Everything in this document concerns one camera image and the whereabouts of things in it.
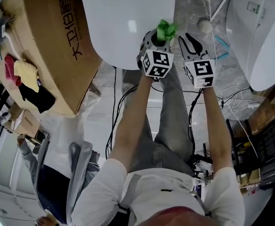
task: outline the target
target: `gray sleeve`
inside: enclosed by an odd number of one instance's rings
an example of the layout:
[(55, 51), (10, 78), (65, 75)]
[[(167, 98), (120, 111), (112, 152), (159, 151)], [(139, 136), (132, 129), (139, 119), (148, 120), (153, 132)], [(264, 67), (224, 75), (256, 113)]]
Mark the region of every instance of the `gray sleeve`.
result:
[(18, 147), (21, 151), (21, 154), (23, 156), (24, 163), (26, 167), (28, 168), (30, 174), (31, 174), (31, 180), (33, 183), (33, 186), (36, 182), (36, 173), (37, 173), (37, 159), (34, 157), (32, 151), (30, 150), (27, 142), (24, 140), (23, 143)]

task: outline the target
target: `yellow cloth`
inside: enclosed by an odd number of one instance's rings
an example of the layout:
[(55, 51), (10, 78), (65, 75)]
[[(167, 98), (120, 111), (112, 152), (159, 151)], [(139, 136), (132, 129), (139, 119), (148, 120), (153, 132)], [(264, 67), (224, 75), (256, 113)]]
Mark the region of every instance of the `yellow cloth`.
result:
[(14, 75), (20, 76), (21, 82), (34, 90), (36, 93), (39, 92), (39, 86), (37, 84), (37, 68), (25, 61), (17, 60), (14, 63)]

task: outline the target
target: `shoulder strap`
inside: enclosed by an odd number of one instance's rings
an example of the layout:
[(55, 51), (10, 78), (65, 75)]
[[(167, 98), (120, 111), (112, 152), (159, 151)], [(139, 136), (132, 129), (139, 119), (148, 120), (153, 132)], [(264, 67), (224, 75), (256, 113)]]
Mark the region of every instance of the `shoulder strap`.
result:
[(134, 212), (130, 205), (133, 201), (133, 195), (136, 190), (140, 175), (134, 174), (129, 182), (127, 192), (120, 204), (116, 205), (110, 217), (102, 226), (133, 226), (135, 222)]

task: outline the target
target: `green cloth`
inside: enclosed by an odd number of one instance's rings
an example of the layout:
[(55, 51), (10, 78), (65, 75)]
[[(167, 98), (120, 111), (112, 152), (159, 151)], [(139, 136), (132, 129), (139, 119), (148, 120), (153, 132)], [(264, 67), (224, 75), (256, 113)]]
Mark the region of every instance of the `green cloth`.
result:
[(169, 24), (165, 20), (161, 20), (157, 26), (157, 40), (166, 41), (171, 40), (175, 36), (178, 26), (175, 24)]

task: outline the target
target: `white plastic appliance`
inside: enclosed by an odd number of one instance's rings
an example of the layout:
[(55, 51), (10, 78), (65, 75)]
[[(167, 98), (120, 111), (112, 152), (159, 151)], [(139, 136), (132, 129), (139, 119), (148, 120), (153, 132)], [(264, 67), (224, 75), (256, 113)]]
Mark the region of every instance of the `white plastic appliance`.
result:
[(107, 63), (137, 70), (145, 34), (173, 22), (175, 0), (82, 0), (92, 45)]
[(275, 84), (275, 0), (230, 0), (226, 34), (256, 91)]

